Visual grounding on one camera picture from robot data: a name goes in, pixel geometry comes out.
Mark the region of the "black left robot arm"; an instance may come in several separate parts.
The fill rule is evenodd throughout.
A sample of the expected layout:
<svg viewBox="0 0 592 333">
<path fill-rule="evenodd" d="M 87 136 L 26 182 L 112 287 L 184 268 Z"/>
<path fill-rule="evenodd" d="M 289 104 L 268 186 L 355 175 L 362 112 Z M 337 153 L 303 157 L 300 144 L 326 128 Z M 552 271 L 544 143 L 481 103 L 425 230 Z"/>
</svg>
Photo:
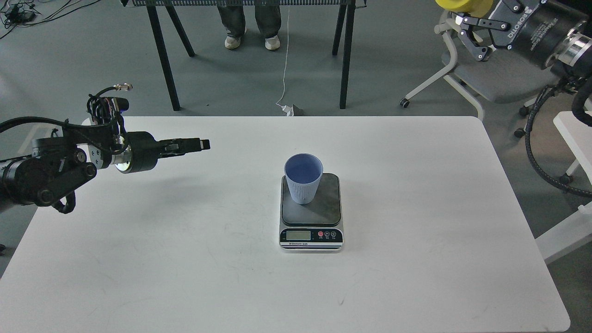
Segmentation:
<svg viewBox="0 0 592 333">
<path fill-rule="evenodd" d="M 97 176 L 100 169 L 114 165 L 121 173 L 144 172 L 158 160 L 209 150 L 210 142 L 199 138 L 157 141 L 146 131 L 127 131 L 124 98 L 106 97 L 109 91 L 128 91 L 129 83 L 116 84 L 90 94 L 86 111 L 88 126 L 45 117 L 18 117 L 1 124 L 1 131 L 30 123 L 55 126 L 47 138 L 31 142 L 32 152 L 1 161 L 1 211 L 15 206 L 53 207 L 72 212 L 75 191 Z"/>
</svg>

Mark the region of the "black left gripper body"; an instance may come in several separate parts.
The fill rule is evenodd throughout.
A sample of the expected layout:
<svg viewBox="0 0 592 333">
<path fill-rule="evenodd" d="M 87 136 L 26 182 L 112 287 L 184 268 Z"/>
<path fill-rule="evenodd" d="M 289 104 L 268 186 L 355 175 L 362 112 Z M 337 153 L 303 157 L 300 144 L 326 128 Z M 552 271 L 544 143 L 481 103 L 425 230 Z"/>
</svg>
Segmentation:
<svg viewBox="0 0 592 333">
<path fill-rule="evenodd" d="M 137 173 L 154 169 L 163 152 L 163 144 L 146 131 L 127 133 L 124 153 L 117 156 L 115 166 L 121 173 Z"/>
</svg>

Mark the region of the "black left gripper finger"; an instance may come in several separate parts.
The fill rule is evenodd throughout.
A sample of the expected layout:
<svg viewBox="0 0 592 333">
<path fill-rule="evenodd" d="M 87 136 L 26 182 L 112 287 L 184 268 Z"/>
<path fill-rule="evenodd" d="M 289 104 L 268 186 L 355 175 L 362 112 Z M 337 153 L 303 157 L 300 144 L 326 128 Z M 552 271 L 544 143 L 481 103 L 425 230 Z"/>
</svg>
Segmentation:
<svg viewBox="0 0 592 333">
<path fill-rule="evenodd" d="M 160 159 L 184 156 L 185 154 L 196 153 L 196 152 L 201 152 L 201 149 L 198 149 L 198 150 L 194 150 L 194 149 L 190 149 L 190 150 L 187 150 L 187 149 L 163 150 L 160 153 Z"/>
<path fill-rule="evenodd" d="M 163 151 L 202 151 L 210 149 L 210 140 L 199 138 L 176 138 L 160 141 Z"/>
</svg>

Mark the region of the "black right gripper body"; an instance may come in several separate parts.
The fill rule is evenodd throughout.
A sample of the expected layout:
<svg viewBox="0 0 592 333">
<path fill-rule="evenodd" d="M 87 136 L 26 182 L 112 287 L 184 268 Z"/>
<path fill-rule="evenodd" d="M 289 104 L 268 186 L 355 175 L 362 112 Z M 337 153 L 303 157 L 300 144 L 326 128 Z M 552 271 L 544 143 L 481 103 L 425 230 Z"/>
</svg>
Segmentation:
<svg viewBox="0 0 592 333">
<path fill-rule="evenodd" d="M 589 68 L 589 37 L 585 13 L 555 0 L 523 0 L 521 13 L 505 12 L 495 0 L 488 19 L 509 23 L 506 31 L 490 30 L 498 49 L 506 48 L 539 69 L 562 62 L 574 70 Z"/>
</svg>

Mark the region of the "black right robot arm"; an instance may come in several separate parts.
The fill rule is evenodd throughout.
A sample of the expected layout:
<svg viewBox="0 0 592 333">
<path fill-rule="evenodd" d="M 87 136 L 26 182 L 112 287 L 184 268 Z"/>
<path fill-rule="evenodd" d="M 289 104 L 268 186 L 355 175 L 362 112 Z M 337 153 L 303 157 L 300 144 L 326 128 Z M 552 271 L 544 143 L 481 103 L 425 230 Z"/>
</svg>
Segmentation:
<svg viewBox="0 0 592 333">
<path fill-rule="evenodd" d="M 557 65 L 560 80 L 541 89 L 524 128 L 527 158 L 546 183 L 563 192 L 590 197 L 548 175 L 531 151 L 535 118 L 546 101 L 559 93 L 574 96 L 573 116 L 586 126 L 591 116 L 585 103 L 591 96 L 591 38 L 584 34 L 588 15 L 555 0 L 439 0 L 452 13 L 464 47 L 479 62 L 497 50 L 508 50 L 539 69 Z"/>
</svg>

